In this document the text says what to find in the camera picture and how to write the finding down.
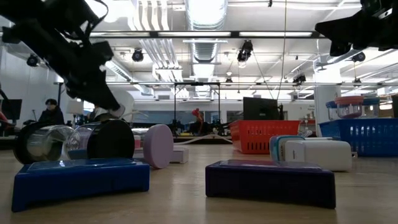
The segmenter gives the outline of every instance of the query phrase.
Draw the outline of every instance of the blue basket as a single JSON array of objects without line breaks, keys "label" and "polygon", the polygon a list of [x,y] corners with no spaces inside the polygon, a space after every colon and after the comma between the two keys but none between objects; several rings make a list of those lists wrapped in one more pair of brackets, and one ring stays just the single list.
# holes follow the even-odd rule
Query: blue basket
[{"label": "blue basket", "polygon": [[339,119],[319,126],[323,137],[348,142],[359,156],[398,156],[398,119]]}]

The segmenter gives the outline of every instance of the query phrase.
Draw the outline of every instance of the computer screen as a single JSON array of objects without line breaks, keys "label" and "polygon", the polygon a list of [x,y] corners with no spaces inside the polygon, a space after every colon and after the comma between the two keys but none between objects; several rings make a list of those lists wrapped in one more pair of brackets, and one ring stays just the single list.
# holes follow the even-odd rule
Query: computer screen
[{"label": "computer screen", "polygon": [[278,101],[263,98],[243,98],[243,120],[279,120]]},{"label": "computer screen", "polygon": [[14,113],[15,119],[19,119],[21,115],[22,100],[9,100],[9,104],[4,100],[1,100],[1,111],[7,119],[12,119],[12,113]]}]

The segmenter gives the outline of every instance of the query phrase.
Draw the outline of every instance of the pink disc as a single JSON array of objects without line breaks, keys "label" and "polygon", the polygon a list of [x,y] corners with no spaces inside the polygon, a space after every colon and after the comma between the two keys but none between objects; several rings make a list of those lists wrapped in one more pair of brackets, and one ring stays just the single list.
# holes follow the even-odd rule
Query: pink disc
[{"label": "pink disc", "polygon": [[170,128],[156,124],[149,128],[144,138],[144,159],[156,169],[168,166],[173,156],[174,140]]}]

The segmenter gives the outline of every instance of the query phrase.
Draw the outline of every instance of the red plastic crate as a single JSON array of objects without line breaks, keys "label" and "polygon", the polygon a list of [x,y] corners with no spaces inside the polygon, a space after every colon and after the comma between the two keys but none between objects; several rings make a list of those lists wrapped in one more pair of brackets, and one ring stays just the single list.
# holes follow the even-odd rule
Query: red plastic crate
[{"label": "red plastic crate", "polygon": [[269,139],[296,135],[300,121],[234,121],[229,124],[235,149],[243,154],[269,154]]}]

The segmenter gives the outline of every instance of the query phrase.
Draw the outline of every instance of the white column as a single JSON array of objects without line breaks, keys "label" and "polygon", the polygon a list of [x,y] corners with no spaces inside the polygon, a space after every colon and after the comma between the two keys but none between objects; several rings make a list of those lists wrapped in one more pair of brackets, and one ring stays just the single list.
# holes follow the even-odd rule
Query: white column
[{"label": "white column", "polygon": [[[340,67],[338,65],[328,65],[324,67],[314,66],[314,82],[317,83],[341,83]],[[317,86],[314,89],[315,95],[315,122],[317,124],[317,136],[321,137],[320,123],[329,121],[326,103],[341,96],[340,86]]]}]

